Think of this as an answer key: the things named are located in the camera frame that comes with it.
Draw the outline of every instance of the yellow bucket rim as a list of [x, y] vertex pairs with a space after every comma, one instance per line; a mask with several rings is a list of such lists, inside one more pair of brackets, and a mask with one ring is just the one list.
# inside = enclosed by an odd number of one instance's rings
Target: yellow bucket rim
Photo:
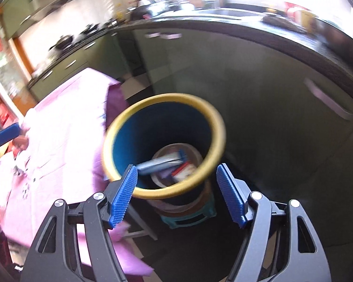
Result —
[[202, 113], [202, 115], [204, 115], [209, 123], [210, 129], [212, 131], [212, 141], [203, 162], [200, 166], [198, 166], [196, 171], [191, 176], [187, 177], [182, 182], [178, 182], [177, 184], [173, 184], [166, 188], [143, 189], [135, 187], [133, 197], [140, 199], [165, 199], [190, 191], [202, 183], [206, 178], [208, 178], [208, 176], [218, 165], [225, 149], [225, 123], [219, 112], [210, 103], [190, 94], [166, 93], [155, 95], [128, 107], [120, 115], [118, 115], [117, 118], [109, 126], [106, 133], [106, 138], [104, 140], [102, 161], [104, 172], [109, 177], [110, 181], [121, 179], [121, 175], [116, 169], [112, 157], [114, 141], [118, 135], [119, 130], [123, 124], [136, 112], [145, 107], [161, 102], [179, 102], [190, 105], [197, 109], [200, 113]]

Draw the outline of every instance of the sink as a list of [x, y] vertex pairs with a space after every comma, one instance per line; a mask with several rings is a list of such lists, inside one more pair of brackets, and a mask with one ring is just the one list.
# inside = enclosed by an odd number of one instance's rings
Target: sink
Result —
[[252, 12], [244, 9], [232, 9], [232, 8], [212, 8], [212, 9], [201, 9], [195, 10], [199, 14], [212, 14], [212, 15], [223, 15], [232, 17], [245, 17], [245, 16], [261, 16], [262, 13]]
[[238, 19], [241, 17], [248, 16], [262, 16], [262, 13], [252, 12], [243, 9], [232, 9], [232, 8], [209, 8], [200, 10], [177, 10], [175, 12], [169, 11], [162, 13], [153, 18], [159, 17], [216, 17], [216, 18], [226, 18], [226, 19]]

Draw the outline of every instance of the turquoise stool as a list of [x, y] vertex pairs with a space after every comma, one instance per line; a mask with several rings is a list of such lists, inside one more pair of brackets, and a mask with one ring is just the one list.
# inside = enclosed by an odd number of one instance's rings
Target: turquoise stool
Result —
[[[195, 218], [195, 217], [200, 216], [200, 215], [202, 216], [202, 218], [197, 220], [197, 221], [194, 221], [192, 223], [188, 223], [188, 224], [179, 224], [178, 223], [179, 221], [192, 219], [192, 218]], [[171, 229], [175, 229], [175, 228], [178, 228], [178, 227], [189, 227], [189, 226], [197, 225], [197, 224], [205, 221], [206, 219], [208, 219], [210, 217], [215, 217], [216, 215], [217, 215], [217, 212], [216, 212], [216, 209], [215, 209], [215, 198], [212, 195], [212, 197], [204, 205], [204, 207], [202, 207], [200, 210], [196, 211], [193, 214], [186, 215], [186, 216], [180, 216], [180, 217], [167, 217], [167, 216], [162, 216], [161, 215], [161, 219]]]

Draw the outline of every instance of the cabinet handle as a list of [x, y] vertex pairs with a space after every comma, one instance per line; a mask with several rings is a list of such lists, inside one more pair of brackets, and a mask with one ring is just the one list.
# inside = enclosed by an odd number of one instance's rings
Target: cabinet handle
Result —
[[73, 65], [76, 62], [76, 59], [72, 61], [68, 66], [65, 67], [65, 69], [68, 69], [71, 65]]
[[20, 25], [22, 24], [22, 23], [24, 23], [27, 19], [29, 19], [31, 16], [29, 15], [29, 16], [27, 16], [25, 19], [23, 19], [22, 21], [21, 21], [21, 23], [20, 23]]
[[160, 35], [161, 35], [161, 33], [149, 33], [149, 34], [145, 34], [145, 38], [155, 38]]
[[49, 77], [49, 76], [51, 75], [51, 73], [52, 73], [52, 70], [51, 70], [50, 72], [48, 72], [48, 73], [42, 78], [42, 80], [45, 80], [47, 77]]
[[86, 47], [84, 48], [84, 50], [90, 48], [92, 45], [95, 45], [95, 44], [96, 44], [95, 42], [92, 42], [91, 44], [89, 44], [88, 46], [86, 46]]
[[306, 79], [305, 85], [310, 90], [310, 92], [319, 100], [321, 100], [328, 108], [335, 112], [339, 117], [342, 117], [344, 120], [353, 119], [353, 114], [346, 111], [333, 99], [331, 99], [327, 94], [318, 88], [311, 80]]
[[178, 39], [181, 38], [182, 34], [162, 34], [161, 38], [162, 39], [166, 39], [166, 40], [170, 40], [170, 39]]

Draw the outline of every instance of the countertop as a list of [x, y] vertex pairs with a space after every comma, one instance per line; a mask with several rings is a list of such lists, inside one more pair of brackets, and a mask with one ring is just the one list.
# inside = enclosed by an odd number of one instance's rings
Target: countertop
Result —
[[38, 78], [32, 79], [29, 82], [28, 87], [34, 85], [34, 83], [42, 75], [44, 75], [45, 72], [49, 71], [64, 58], [94, 39], [97, 39], [107, 33], [115, 33], [121, 30], [182, 28], [231, 35], [278, 50], [279, 52], [287, 54], [307, 64], [311, 68], [323, 74], [335, 82], [353, 98], [352, 65], [349, 65], [330, 49], [326, 48], [324, 44], [319, 42], [314, 36], [300, 34], [280, 27], [272, 26], [263, 23], [261, 19], [261, 16], [241, 17], [240, 20], [211, 16], [167, 16], [154, 17], [149, 20], [140, 20], [130, 24], [113, 27], [87, 38], [70, 52], [60, 56], [47, 69], [45, 69]]

